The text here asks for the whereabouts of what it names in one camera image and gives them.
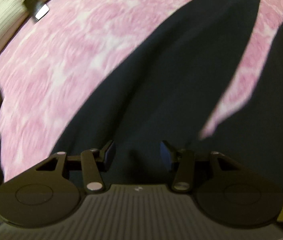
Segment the dark navy trousers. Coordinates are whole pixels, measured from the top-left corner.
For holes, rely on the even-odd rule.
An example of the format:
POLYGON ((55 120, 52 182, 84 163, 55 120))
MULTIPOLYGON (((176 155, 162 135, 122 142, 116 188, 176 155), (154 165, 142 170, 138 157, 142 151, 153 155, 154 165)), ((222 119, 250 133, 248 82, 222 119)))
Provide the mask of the dark navy trousers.
POLYGON ((178 9, 99 85, 53 152, 76 155, 114 140, 105 183, 162 184, 166 140, 226 154, 283 188, 283 23, 251 99, 199 137, 238 72, 259 2, 192 0, 178 9))

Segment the pink rose blanket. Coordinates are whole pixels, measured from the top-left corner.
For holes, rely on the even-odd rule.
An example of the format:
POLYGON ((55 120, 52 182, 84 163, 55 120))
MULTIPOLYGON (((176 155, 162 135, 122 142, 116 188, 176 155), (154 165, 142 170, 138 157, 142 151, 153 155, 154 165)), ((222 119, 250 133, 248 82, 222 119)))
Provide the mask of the pink rose blanket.
POLYGON ((50 0, 0 53, 1 168, 10 180, 48 157, 96 87, 191 0, 50 0))

